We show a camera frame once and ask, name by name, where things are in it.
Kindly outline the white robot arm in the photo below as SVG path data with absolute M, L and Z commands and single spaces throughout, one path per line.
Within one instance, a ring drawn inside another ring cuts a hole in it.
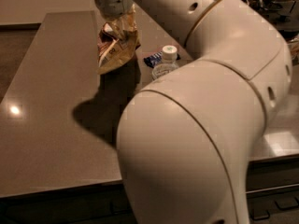
M 117 150 L 137 224 L 249 224 L 249 155 L 286 98 L 292 58 L 242 0 L 95 0 L 107 15 L 138 4 L 191 57 L 122 113 Z

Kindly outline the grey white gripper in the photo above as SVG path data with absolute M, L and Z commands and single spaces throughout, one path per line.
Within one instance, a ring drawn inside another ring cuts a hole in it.
M 94 3 L 105 19 L 117 19 L 127 14 L 134 2 L 132 0 L 94 0 Z

